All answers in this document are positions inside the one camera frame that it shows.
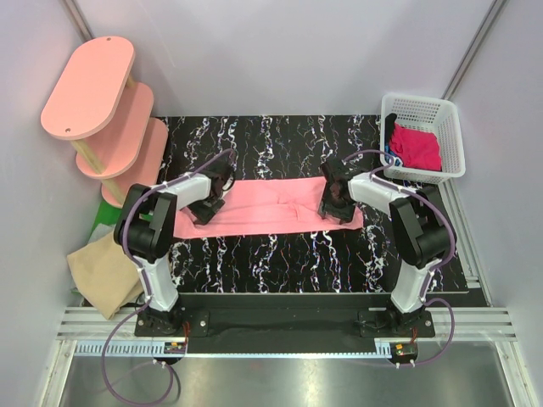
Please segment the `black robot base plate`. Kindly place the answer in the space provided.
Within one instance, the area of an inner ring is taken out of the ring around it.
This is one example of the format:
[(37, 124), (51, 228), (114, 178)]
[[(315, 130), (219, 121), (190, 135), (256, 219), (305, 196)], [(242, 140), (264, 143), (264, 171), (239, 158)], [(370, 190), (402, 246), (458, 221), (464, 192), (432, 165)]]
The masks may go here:
[(435, 335), (424, 307), (403, 315), (387, 293), (183, 293), (166, 316), (145, 310), (137, 318), (138, 337), (188, 333), (211, 336), (231, 330), (344, 332), (356, 336)]

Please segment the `pink t shirt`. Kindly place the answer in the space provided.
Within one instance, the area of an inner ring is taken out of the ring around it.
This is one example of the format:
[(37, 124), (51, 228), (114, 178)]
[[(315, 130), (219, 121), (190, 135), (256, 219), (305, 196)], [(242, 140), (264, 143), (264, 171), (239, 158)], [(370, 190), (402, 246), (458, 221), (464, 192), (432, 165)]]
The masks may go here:
[(177, 212), (173, 236), (193, 239), (362, 228), (360, 209), (355, 209), (353, 220), (344, 224), (317, 213), (324, 187), (322, 176), (237, 181), (208, 224), (199, 225), (189, 209)]

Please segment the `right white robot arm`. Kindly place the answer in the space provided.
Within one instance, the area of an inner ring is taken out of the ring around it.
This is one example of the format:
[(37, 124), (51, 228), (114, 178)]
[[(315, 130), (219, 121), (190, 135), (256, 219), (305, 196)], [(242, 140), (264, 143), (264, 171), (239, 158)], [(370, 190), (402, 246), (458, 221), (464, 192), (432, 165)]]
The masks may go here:
[(329, 159), (320, 169), (325, 187), (317, 213), (322, 218), (349, 223), (357, 205), (366, 204), (391, 219), (400, 272), (385, 311), (371, 328), (406, 335), (422, 316), (435, 271), (456, 251), (456, 235), (439, 191), (402, 187), (373, 172), (357, 174), (340, 159)]

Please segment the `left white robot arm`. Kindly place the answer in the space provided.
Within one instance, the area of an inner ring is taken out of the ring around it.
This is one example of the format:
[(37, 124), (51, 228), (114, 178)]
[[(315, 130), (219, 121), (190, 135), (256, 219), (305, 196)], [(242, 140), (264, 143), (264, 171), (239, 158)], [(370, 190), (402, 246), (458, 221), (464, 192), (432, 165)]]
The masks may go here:
[(224, 206), (224, 195), (235, 182), (232, 164), (219, 160), (174, 181), (128, 188), (114, 241), (136, 266), (146, 308), (143, 323), (166, 336), (182, 329), (179, 293), (171, 279), (168, 252), (177, 213), (189, 209), (198, 226), (207, 225)]

